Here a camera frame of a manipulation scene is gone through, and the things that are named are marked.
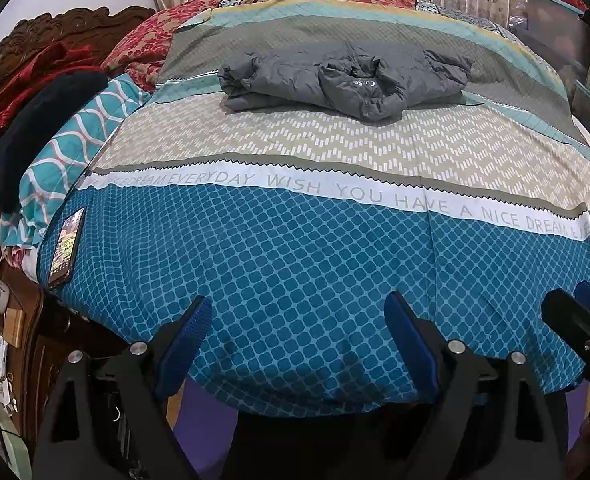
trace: folded puffer jacket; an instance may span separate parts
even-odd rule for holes
[[[245,52],[217,75],[232,110],[300,102],[380,121],[458,94],[471,64],[412,44],[335,42]]]

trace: wooden headboard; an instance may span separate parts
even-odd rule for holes
[[[0,89],[35,54],[54,41],[71,47],[91,46],[95,62],[99,64],[121,38],[154,12],[144,7],[128,7],[110,16],[107,7],[101,7],[71,9],[55,17],[42,14],[33,20],[21,20],[0,41]]]

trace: teal wave patterned blanket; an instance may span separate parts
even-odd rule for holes
[[[520,349],[546,392],[567,386],[581,361],[539,307],[552,288],[590,282],[590,152],[557,75],[474,29],[349,2],[192,20],[158,93],[54,216],[40,282],[64,218],[86,207],[73,279],[56,294],[128,340],[209,297],[213,326],[189,373],[255,413],[417,399],[383,319],[395,288],[445,337],[493,356]],[[364,30],[473,52],[475,104],[464,96],[366,124],[308,107],[229,113],[211,86],[231,51]]]
[[[19,209],[2,213],[2,248],[39,246],[53,215],[92,158],[149,97],[129,75],[120,75],[62,126],[22,176]]]

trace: metal bolt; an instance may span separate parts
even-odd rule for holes
[[[516,365],[523,365],[526,362],[526,356],[522,352],[513,352],[511,354],[511,361]]]
[[[70,354],[68,354],[68,362],[72,363],[72,364],[78,363],[83,358],[84,358],[84,354],[79,350],[75,350],[73,352],[70,352]]]
[[[146,353],[146,350],[149,349],[149,346],[144,343],[143,341],[137,341],[130,345],[130,353],[133,355],[142,355]]]
[[[463,354],[466,350],[466,345],[459,339],[452,339],[449,341],[449,350],[454,354]]]

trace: wooden nightstand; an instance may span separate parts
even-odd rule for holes
[[[32,457],[48,396],[68,354],[84,350],[91,357],[107,357],[120,353],[126,342],[106,327],[60,305],[5,261],[0,265],[0,278],[12,290],[8,308],[23,307],[26,313],[21,346],[8,346],[6,372],[12,374],[12,391],[18,405],[12,421]]]

